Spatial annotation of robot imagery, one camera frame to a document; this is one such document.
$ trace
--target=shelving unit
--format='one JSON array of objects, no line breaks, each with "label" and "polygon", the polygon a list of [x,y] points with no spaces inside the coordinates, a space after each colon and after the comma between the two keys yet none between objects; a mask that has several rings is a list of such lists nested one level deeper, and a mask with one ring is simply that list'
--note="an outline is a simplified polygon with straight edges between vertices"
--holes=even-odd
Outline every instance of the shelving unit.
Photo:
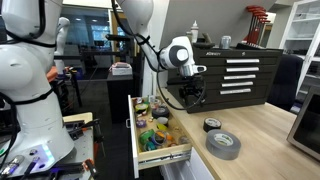
[{"label": "shelving unit", "polygon": [[279,48],[304,59],[297,88],[299,102],[304,101],[310,86],[320,85],[319,43],[320,1],[295,2]]}]

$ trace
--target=cardboard box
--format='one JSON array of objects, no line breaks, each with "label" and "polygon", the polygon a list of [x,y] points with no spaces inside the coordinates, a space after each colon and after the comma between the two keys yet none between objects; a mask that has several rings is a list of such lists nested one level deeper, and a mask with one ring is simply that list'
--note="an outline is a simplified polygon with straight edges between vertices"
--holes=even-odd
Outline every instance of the cardboard box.
[{"label": "cardboard box", "polygon": [[112,68],[112,75],[114,76],[121,76],[121,75],[131,75],[132,74],[132,67],[130,64],[127,65],[127,67],[113,67]]}]

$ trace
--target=open drawer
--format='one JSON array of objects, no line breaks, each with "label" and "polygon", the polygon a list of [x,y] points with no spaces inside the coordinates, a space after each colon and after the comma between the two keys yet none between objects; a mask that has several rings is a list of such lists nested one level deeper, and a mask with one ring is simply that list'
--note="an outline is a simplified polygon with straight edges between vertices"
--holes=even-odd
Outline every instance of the open drawer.
[{"label": "open drawer", "polygon": [[[172,162],[182,161],[189,159],[191,156],[191,144],[179,144],[179,138],[184,136],[183,131],[178,126],[176,120],[170,114],[168,121],[167,132],[173,137],[177,146],[168,147],[173,141],[165,142],[161,148],[157,148],[153,151],[143,151],[143,146],[139,142],[139,136],[141,133],[153,129],[157,131],[157,120],[153,122],[148,122],[149,117],[151,117],[150,107],[148,109],[148,114],[137,118],[134,111],[133,100],[131,96],[128,96],[129,101],[129,112],[130,112],[130,128],[131,128],[131,140],[132,140],[132,154],[133,154],[133,167],[134,176],[139,178],[139,170],[147,169],[155,166],[160,166]],[[147,121],[147,126],[144,128],[136,127],[137,119],[145,119]]]}]

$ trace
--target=silver duct tape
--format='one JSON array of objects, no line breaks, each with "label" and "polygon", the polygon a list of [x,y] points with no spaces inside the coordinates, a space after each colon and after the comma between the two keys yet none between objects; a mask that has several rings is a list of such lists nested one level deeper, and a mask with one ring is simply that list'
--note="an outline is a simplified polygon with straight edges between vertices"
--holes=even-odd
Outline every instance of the silver duct tape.
[{"label": "silver duct tape", "polygon": [[238,157],[241,142],[233,134],[220,129],[208,132],[206,147],[211,154],[224,160],[234,160]]}]

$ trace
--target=office chair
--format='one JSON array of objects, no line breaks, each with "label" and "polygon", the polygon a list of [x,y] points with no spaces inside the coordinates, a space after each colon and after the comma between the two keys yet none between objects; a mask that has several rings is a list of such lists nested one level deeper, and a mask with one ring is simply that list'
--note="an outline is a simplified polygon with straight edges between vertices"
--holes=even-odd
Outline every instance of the office chair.
[{"label": "office chair", "polygon": [[296,98],[303,59],[283,54],[267,102],[290,111]]}]

